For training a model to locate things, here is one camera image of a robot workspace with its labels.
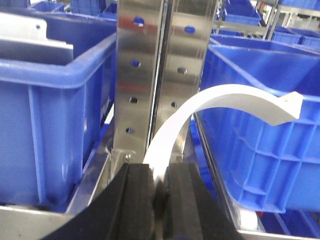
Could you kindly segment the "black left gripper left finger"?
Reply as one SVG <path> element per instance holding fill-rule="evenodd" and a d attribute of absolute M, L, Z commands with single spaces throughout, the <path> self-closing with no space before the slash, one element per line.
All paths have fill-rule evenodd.
<path fill-rule="evenodd" d="M 152 240 L 154 182 L 147 164 L 125 163 L 90 205 L 46 240 Z"/>

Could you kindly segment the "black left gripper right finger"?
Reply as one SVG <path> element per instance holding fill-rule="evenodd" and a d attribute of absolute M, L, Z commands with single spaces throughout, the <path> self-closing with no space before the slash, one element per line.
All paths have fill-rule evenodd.
<path fill-rule="evenodd" d="M 165 173 L 165 240 L 241 240 L 194 163 L 171 163 Z"/>

